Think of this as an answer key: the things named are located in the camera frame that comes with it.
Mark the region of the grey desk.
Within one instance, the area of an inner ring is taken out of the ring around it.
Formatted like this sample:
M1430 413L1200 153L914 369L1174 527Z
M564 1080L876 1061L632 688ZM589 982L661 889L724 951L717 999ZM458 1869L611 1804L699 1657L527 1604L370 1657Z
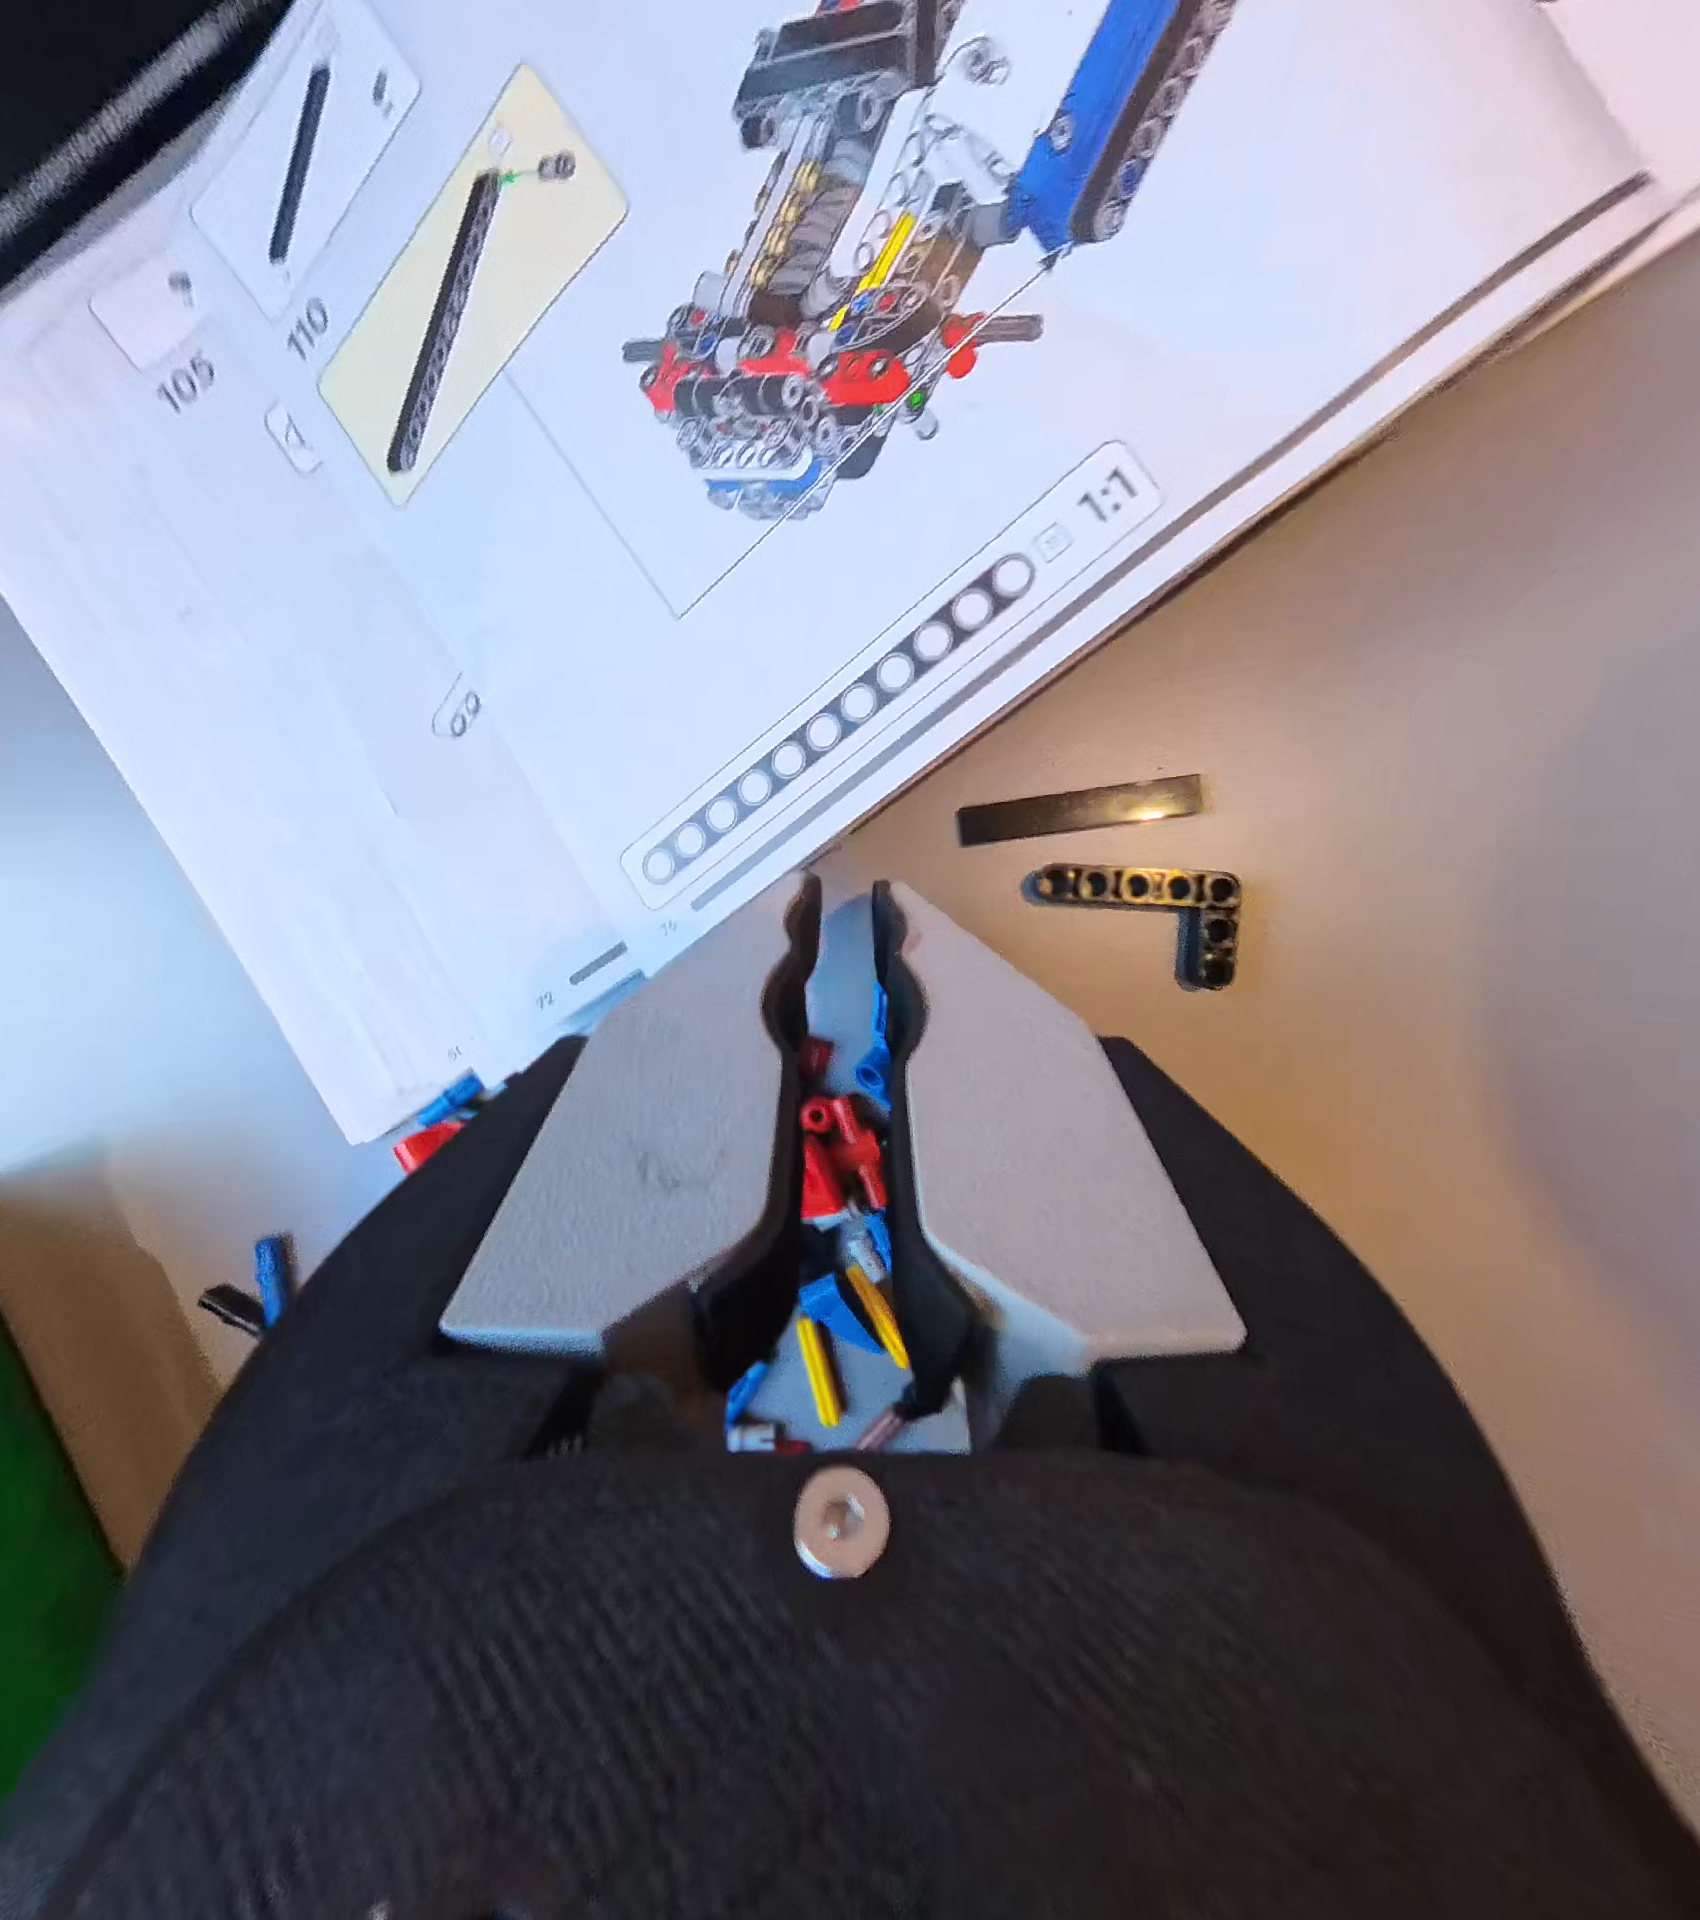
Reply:
M1197 777L1197 817L956 812ZM1041 867L1235 875L1234 982ZM1390 439L844 840L1148 1050L1388 1286L1700 1825L1700 234ZM388 1188L0 598L0 1308L135 1558L251 1243Z

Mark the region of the pile of small brick parts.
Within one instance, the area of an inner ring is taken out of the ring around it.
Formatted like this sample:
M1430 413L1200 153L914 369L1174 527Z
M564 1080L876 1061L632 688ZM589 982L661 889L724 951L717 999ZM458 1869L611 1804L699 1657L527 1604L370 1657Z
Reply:
M896 1409L911 1370L890 1285L879 1103L890 1061L874 1038L846 1086L835 1086L835 1053L819 1036L797 1050L793 1308L767 1354L726 1390L724 1439L734 1452L966 1452L959 1403L917 1426Z

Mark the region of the black L-shaped beam brick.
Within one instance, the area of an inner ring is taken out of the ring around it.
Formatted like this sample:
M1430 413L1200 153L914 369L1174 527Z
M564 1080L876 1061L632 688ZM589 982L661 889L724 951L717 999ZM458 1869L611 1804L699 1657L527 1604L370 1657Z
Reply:
M1023 877L1034 906L1166 915L1177 923L1174 973L1182 991L1224 992L1237 973L1241 881L1229 872L1056 863Z

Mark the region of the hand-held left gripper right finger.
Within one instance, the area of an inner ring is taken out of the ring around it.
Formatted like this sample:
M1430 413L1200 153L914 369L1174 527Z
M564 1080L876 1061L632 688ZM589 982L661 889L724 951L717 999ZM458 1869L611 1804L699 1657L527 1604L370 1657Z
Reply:
M1104 1044L901 882L870 893L890 1054L897 1420L974 1440L1032 1381L1220 1358L1241 1313Z

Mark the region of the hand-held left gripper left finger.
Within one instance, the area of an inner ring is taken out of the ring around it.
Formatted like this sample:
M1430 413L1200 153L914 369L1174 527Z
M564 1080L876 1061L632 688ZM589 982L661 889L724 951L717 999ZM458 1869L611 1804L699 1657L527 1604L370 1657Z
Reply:
M469 1349L706 1390L795 1306L821 887L789 875L582 1044L438 1321Z

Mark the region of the open instruction booklet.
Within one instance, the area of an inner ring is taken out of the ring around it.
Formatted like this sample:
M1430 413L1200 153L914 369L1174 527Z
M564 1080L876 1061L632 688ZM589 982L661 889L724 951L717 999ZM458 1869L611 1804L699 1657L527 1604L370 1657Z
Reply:
M1700 4L285 4L0 292L0 594L353 1141L1700 229Z

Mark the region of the black flat tile brick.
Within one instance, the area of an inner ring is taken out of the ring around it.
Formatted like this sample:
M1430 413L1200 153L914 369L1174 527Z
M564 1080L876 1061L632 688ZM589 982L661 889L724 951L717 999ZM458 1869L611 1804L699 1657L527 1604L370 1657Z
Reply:
M1109 783L963 805L956 812L956 836L959 848L975 851L1191 819L1203 808L1200 777Z

